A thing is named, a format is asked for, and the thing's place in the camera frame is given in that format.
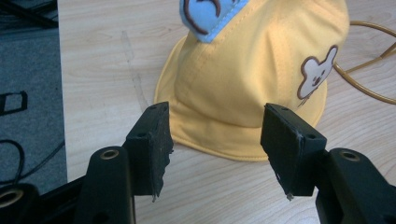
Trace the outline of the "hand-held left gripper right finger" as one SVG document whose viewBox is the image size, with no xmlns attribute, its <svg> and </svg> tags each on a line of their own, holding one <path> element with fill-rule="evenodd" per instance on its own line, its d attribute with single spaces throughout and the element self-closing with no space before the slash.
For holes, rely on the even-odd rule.
<svg viewBox="0 0 396 224">
<path fill-rule="evenodd" d="M 396 187 L 363 154 L 326 143 L 290 109 L 264 107 L 261 145 L 288 199 L 316 195 L 321 224 L 396 224 Z"/>
</svg>

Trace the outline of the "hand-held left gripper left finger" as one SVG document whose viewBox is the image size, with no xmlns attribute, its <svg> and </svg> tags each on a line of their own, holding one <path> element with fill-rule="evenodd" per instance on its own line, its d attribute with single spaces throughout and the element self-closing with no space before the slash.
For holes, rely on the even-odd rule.
<svg viewBox="0 0 396 224">
<path fill-rule="evenodd" d="M 148 107 L 120 147 L 92 154 L 78 196 L 74 224 L 136 224 L 134 198 L 157 198 L 173 140 L 169 104 Z"/>
</svg>

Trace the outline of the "yellow bucket hat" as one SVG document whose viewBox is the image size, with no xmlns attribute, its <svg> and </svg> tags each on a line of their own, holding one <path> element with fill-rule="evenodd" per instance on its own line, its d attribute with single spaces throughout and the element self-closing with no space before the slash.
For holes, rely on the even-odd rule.
<svg viewBox="0 0 396 224">
<path fill-rule="evenodd" d="M 346 0 L 179 0 L 189 32 L 172 49 L 154 93 L 187 147 L 264 161 L 265 104 L 316 125 L 326 79 L 349 29 Z"/>
</svg>

